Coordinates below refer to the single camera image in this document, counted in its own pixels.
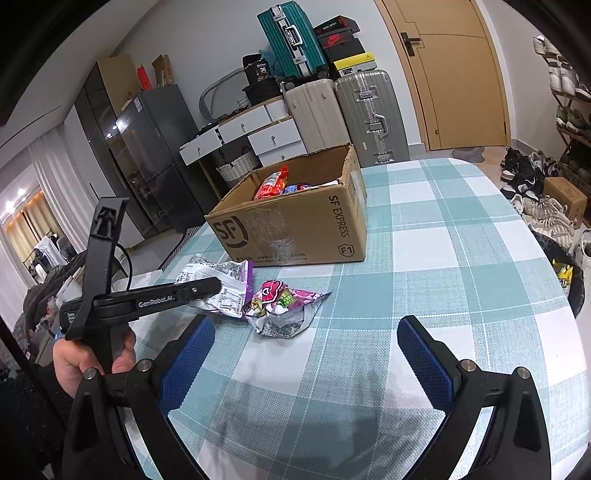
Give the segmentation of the person's left hand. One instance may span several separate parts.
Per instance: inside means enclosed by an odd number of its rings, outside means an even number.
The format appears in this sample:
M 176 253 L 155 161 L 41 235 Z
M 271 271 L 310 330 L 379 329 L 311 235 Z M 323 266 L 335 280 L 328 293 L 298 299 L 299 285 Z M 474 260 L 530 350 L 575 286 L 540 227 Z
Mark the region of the person's left hand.
M 122 340 L 123 350 L 111 366 L 114 374 L 129 371 L 136 363 L 135 333 L 128 328 Z M 95 368 L 99 373 L 104 373 L 92 349 L 79 341 L 58 340 L 53 346 L 52 355 L 56 379 L 71 398 L 76 396 L 86 370 Z

